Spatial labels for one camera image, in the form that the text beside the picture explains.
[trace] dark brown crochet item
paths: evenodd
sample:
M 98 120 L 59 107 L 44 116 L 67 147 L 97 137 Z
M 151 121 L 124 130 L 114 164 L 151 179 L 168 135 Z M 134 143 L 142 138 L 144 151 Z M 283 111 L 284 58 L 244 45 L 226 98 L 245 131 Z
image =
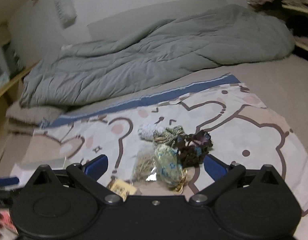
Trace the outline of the dark brown crochet item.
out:
M 205 156 L 213 146 L 211 136 L 204 130 L 196 134 L 179 135 L 176 140 L 175 148 L 178 150 L 179 162 L 183 168 L 202 164 Z

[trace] blue stripe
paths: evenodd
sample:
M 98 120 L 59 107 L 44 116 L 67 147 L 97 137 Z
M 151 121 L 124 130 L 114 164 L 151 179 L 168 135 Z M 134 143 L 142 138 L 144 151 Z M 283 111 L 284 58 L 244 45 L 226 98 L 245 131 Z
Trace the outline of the blue stripe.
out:
M 180 87 L 180 88 L 173 89 L 173 90 L 167 90 L 161 93 L 142 96 L 137 99 L 132 99 L 130 101 L 121 102 L 115 105 L 108 106 L 105 109 L 99 110 L 91 114 L 84 114 L 84 115 L 79 115 L 79 116 L 61 115 L 58 119 L 56 119 L 48 127 L 58 127 L 61 125 L 76 122 L 83 118 L 90 118 L 92 116 L 96 116 L 100 114 L 115 113 L 115 112 L 122 111 L 122 110 L 136 108 L 138 106 L 151 106 L 151 105 L 158 104 L 160 102 L 175 99 L 187 93 L 197 93 L 197 92 L 200 92 L 200 91 L 212 88 L 212 87 L 216 87 L 219 85 L 236 84 L 236 83 L 240 83 L 240 81 L 234 75 L 226 74 L 217 79 L 212 79 L 212 80 L 203 81 L 203 82 L 195 82 L 185 87 Z

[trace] cartoon print blanket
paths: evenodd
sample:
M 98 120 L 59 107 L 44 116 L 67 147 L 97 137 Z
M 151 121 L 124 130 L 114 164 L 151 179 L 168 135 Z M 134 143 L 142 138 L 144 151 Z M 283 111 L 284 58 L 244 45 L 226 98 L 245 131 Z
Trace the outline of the cartoon print blanket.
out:
M 211 154 L 228 164 L 235 161 L 247 169 L 259 169 L 266 163 L 274 165 L 303 210 L 295 236 L 308 239 L 308 155 L 285 119 L 266 108 L 243 83 L 223 84 L 157 105 L 97 115 L 57 128 L 37 129 L 23 161 L 66 156 L 72 163 L 85 164 L 105 154 L 109 167 L 99 183 L 107 185 L 112 174 L 128 180 L 137 152 L 150 144 L 137 134 L 143 123 L 182 125 L 188 134 L 204 129 L 214 144 Z M 203 165 L 191 172 L 192 179 L 183 192 L 187 198 L 214 182 Z M 145 188 L 144 192 L 172 194 L 157 185 L 154 187 Z

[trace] white box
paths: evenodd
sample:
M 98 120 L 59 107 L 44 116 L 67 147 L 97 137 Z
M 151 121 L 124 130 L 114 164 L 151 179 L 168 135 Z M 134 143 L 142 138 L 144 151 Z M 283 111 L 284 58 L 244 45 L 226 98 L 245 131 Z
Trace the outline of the white box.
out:
M 20 183 L 18 185 L 14 185 L 8 188 L 12 189 L 12 188 L 24 187 L 25 184 L 29 181 L 30 177 L 35 172 L 35 170 L 41 164 L 49 165 L 52 170 L 63 170 L 63 169 L 66 169 L 66 167 L 69 166 L 71 162 L 67 158 L 62 158 L 58 160 L 45 161 L 45 162 L 15 163 L 11 171 L 10 177 L 18 177 L 20 180 Z

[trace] green-gray comforter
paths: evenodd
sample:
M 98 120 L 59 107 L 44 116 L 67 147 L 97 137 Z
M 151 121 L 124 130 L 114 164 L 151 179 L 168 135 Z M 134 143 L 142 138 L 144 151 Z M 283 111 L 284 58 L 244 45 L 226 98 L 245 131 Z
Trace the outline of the green-gray comforter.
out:
M 118 41 L 66 46 L 57 60 L 42 60 L 25 78 L 20 104 L 86 105 L 204 68 L 280 59 L 293 48 L 277 18 L 228 5 L 161 20 Z

